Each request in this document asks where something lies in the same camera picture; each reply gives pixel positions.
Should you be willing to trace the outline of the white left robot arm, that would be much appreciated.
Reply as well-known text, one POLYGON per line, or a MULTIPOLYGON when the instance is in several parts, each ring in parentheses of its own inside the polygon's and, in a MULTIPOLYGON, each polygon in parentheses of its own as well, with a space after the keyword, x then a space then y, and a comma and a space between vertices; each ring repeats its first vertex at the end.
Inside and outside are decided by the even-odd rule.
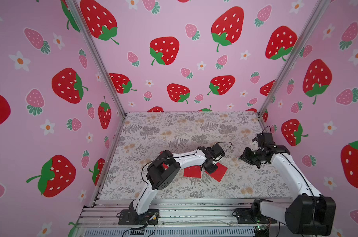
POLYGON ((165 150, 147 167, 147 174, 142 176, 145 185, 139 196, 130 203, 128 209, 117 214, 118 224, 156 225, 159 210, 151 209, 150 205, 157 193, 167 188, 183 169, 199 166, 208 174, 214 173, 218 169, 217 163, 224 156, 225 152, 219 144, 211 147, 200 146, 194 151, 182 154, 165 150))

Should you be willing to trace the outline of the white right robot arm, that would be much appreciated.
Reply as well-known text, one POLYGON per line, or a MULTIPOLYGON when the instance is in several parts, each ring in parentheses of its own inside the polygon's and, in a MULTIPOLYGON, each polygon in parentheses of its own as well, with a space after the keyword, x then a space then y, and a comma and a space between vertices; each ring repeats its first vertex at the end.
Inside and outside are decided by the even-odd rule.
POLYGON ((271 218, 297 235, 328 236, 332 232, 336 203, 317 190, 295 164, 290 151, 277 145, 271 133, 262 132, 245 148, 240 160, 261 168, 273 165, 289 188, 292 203, 284 207, 265 199, 254 200, 249 214, 254 221, 271 218))

